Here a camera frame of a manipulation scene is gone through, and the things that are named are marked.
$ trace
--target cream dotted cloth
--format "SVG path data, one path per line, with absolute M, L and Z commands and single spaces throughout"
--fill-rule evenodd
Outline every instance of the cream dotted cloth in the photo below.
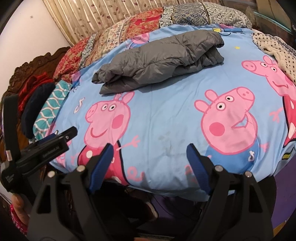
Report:
M 274 56 L 279 68 L 296 85 L 296 51 L 278 36 L 254 31 L 253 42 L 264 53 Z

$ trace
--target wooden headboard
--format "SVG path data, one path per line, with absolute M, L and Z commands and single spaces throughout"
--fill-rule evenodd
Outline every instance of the wooden headboard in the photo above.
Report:
M 47 53 L 44 56 L 38 56 L 34 58 L 30 63 L 26 62 L 22 66 L 17 67 L 14 74 L 9 80 L 7 91 L 3 94 L 1 98 L 0 114 L 2 113 L 3 98 L 19 93 L 19 91 L 22 89 L 22 86 L 30 76 L 41 75 L 42 73 L 47 72 L 48 76 L 52 78 L 59 61 L 65 55 L 69 48 L 70 47 L 60 48 L 53 55 L 51 55 L 51 53 Z M 20 120 L 18 120 L 17 124 L 17 135 L 20 149 L 25 148 L 28 145 L 28 139 L 21 132 Z M 5 161 L 5 159 L 6 156 L 4 153 L 4 141 L 3 138 L 1 138 L 0 162 Z

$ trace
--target gray puffer jacket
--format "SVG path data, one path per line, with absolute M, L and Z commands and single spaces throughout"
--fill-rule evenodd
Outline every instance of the gray puffer jacket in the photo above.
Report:
M 100 94 L 121 93 L 198 72 L 224 61 L 217 50 L 223 45 L 219 33 L 207 30 L 155 40 L 119 53 L 102 65 L 92 82 L 104 83 Z

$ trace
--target leaf pattern curtain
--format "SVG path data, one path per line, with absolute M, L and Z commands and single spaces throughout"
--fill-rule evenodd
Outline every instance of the leaf pattern curtain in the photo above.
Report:
M 43 0 L 71 45 L 137 13 L 153 8 L 219 0 Z

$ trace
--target wall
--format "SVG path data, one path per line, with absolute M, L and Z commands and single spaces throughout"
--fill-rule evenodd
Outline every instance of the wall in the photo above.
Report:
M 42 0 L 24 0 L 0 35 L 0 96 L 16 67 L 69 46 Z

